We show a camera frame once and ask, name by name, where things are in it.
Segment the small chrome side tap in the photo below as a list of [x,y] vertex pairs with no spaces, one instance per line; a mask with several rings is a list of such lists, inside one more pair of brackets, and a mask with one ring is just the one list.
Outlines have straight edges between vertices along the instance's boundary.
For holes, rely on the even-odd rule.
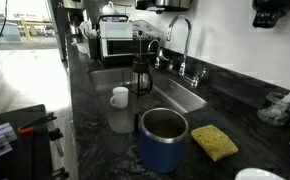
[[173,70],[173,61],[164,56],[163,49],[161,48],[160,41],[158,39],[152,40],[149,43],[147,50],[150,51],[151,47],[154,43],[157,43],[157,45],[158,45],[157,50],[156,50],[155,64],[154,64],[155,68],[160,69],[162,66],[162,62],[165,61],[168,63],[167,70],[172,71]]

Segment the chrome gooseneck tap faucet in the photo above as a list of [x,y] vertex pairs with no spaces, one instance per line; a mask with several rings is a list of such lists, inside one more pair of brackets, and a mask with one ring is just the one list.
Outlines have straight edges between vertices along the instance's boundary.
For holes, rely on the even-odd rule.
[[196,73],[192,78],[189,78],[185,75],[187,54],[188,54],[188,49],[189,49],[189,45],[190,45],[190,38],[191,38],[191,34],[192,34],[192,24],[186,15],[177,15],[171,20],[171,22],[168,25],[166,40],[167,41],[171,40],[172,30],[173,30],[174,24],[179,19],[183,19],[187,23],[188,31],[187,31],[185,47],[184,47],[184,52],[183,52],[183,61],[180,64],[178,74],[182,78],[187,80],[190,83],[192,88],[196,88],[199,85],[199,83],[202,81],[202,79],[205,77],[207,70],[205,68],[203,68],[201,72]]

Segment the glass french press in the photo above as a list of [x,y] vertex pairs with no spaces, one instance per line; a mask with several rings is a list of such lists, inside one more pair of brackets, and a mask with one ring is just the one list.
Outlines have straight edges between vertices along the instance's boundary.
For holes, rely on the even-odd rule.
[[132,92],[137,97],[150,93],[153,87],[153,78],[150,74],[149,60],[142,57],[142,41],[139,41],[139,53],[133,59],[132,70]]

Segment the stainless steel sink basin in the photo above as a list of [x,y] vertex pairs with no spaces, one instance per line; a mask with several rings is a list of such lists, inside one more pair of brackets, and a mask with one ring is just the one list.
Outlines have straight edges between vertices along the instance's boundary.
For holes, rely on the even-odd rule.
[[[117,133],[134,131],[134,115],[156,107],[164,107],[185,114],[203,108],[207,102],[166,75],[152,70],[153,89],[149,94],[137,97],[131,92],[133,71],[131,68],[115,68],[93,71],[89,74],[109,127]],[[128,106],[118,109],[110,104],[112,90],[126,87],[130,90]]]

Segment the white ceramic mug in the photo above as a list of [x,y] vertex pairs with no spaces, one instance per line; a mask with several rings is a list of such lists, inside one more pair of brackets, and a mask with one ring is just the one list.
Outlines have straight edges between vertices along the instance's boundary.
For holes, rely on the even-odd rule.
[[115,87],[112,90],[113,96],[110,99],[110,104],[118,109],[123,109],[128,105],[128,92],[126,87]]

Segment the blue metal mug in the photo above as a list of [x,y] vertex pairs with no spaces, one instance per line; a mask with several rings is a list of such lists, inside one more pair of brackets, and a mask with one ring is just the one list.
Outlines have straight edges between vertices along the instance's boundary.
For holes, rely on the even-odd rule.
[[182,157],[189,125],[183,115],[168,108],[152,108],[134,115],[139,156],[156,173],[173,171]]

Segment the yellow sponge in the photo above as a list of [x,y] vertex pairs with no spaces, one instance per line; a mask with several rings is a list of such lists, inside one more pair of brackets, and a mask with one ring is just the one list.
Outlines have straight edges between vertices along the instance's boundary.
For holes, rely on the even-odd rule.
[[191,131],[191,136],[214,162],[239,151],[234,142],[214,125],[206,125]]

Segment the black optical breadboard table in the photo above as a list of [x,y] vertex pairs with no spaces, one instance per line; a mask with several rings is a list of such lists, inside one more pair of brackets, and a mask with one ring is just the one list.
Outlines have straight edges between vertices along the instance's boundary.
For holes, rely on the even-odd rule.
[[66,180],[64,167],[53,169],[50,143],[64,152],[57,117],[43,104],[0,114],[0,180]]

